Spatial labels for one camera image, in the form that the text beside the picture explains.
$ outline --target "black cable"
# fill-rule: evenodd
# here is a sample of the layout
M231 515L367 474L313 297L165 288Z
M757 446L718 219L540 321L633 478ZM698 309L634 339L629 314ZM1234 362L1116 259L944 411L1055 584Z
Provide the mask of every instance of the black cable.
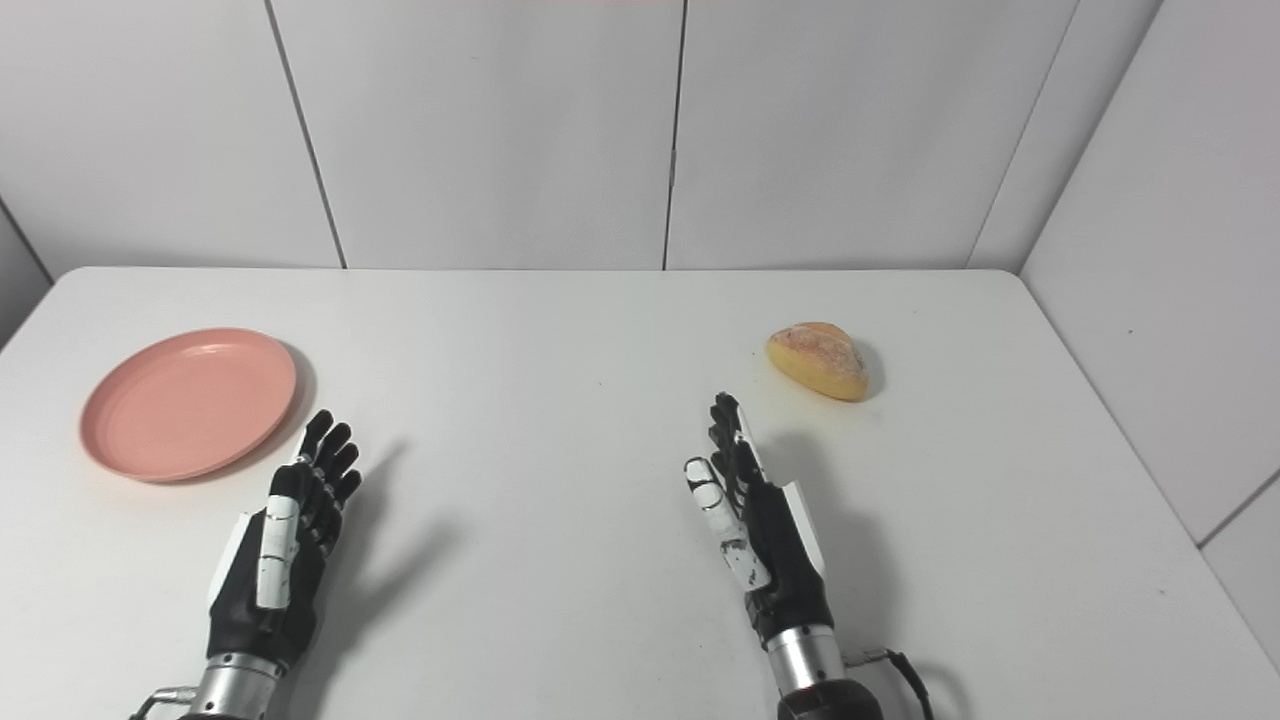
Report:
M911 685L911 692L920 701L920 711L924 712L924 720L933 720L933 705L929 703L929 691L924 687L920 674L915 671L915 667L911 667L911 661L901 652L892 650L886 651L884 657L897 669L902 679L906 680L906 684Z

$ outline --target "tabletop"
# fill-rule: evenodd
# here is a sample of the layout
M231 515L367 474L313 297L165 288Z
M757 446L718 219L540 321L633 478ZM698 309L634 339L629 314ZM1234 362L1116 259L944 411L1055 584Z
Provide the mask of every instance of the tabletop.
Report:
M781 375L804 320L870 397ZM303 389L260 451L155 486L77 439L164 337L247 327ZM367 480L323 625L273 714L773 716L777 693L681 469L733 392L801 484L846 651L906 652L946 720L1265 717L1280 676L1018 278L998 272L82 269L0 352L0 707L125 717L204 667L206 591L302 419ZM892 670L855 676L916 717Z

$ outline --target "bread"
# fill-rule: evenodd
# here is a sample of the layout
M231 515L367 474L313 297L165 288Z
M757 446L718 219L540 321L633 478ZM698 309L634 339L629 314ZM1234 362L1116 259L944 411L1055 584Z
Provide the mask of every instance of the bread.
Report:
M831 323L800 323L764 343L773 365L804 387L856 402L867 397L867 366L852 338Z

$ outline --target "white wall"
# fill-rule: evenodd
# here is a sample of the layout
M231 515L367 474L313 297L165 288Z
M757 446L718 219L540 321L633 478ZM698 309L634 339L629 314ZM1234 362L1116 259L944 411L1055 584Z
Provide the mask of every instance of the white wall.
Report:
M1204 557L1280 669L1280 483L1213 538Z
M1155 4L690 3L669 265L1016 268Z
M0 3L0 197L54 275L338 264L260 0Z
M1215 532L1280 468L1277 28L1166 0L1024 270L1272 657L1276 488Z
M1019 272L1160 0L1080 0L969 256Z
M275 10L351 266L662 266L678 1Z
M49 279L0 205L0 347L27 319L46 290Z
M1158 0L689 3L669 245L682 3L274 1L353 266L655 269L1016 268ZM55 275L338 264L271 8L0 4Z

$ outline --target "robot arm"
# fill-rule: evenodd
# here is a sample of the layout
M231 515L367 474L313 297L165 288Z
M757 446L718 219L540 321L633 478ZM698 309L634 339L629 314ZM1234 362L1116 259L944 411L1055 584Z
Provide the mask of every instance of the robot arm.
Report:
M200 685L156 691L132 720L156 703L188 705L183 720L264 719L315 635L320 579L361 483L349 439L328 410L307 423L297 459L271 478L266 507L241 518L219 562Z
M845 675L824 562L799 484L769 482L733 396L716 397L712 421L716 452L709 461L686 462L685 479L745 592L748 618L782 696L778 720L882 720L870 691ZM882 657L906 662L888 651L869 660ZM927 707L923 696L922 702Z

